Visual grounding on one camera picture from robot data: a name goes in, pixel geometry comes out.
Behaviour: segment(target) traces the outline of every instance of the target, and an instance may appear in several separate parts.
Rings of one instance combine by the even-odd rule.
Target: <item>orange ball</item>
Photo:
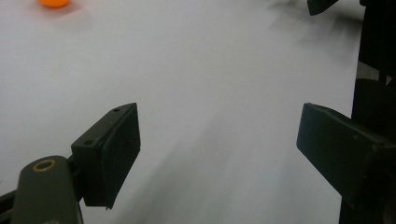
[[[64,7],[69,0],[38,0],[38,2],[46,7]]]

